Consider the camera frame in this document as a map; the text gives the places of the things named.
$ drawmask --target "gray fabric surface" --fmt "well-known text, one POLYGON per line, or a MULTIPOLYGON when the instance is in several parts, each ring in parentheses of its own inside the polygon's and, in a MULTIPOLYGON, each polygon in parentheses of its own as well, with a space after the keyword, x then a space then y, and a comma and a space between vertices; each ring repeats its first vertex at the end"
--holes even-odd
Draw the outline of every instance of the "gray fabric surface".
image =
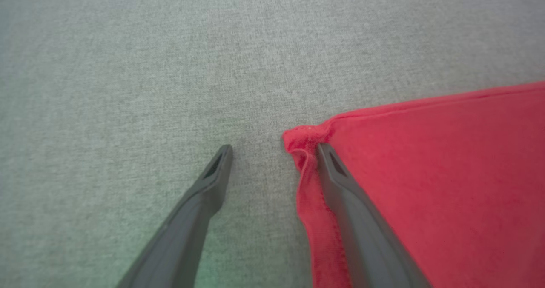
POLYGON ((0 286, 115 286, 230 143, 197 287, 310 287, 282 131, 543 80, 544 32, 544 0, 0 0, 0 286))

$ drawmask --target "gray textured surface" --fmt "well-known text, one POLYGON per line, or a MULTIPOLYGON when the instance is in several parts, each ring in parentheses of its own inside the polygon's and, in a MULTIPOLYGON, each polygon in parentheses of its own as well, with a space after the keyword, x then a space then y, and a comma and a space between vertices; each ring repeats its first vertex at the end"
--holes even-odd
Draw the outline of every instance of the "gray textured surface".
POLYGON ((197 287, 310 287, 282 131, 543 80, 544 32, 544 0, 0 0, 0 286, 114 286, 231 143, 197 287))

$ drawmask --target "red garment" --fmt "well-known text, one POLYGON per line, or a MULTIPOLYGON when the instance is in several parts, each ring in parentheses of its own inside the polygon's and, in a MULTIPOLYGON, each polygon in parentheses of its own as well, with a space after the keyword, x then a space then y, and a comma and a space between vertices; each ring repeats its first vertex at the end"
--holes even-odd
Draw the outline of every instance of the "red garment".
POLYGON ((320 142, 434 287, 545 287, 545 82, 356 110, 283 138, 301 173, 315 288, 350 286, 320 142))

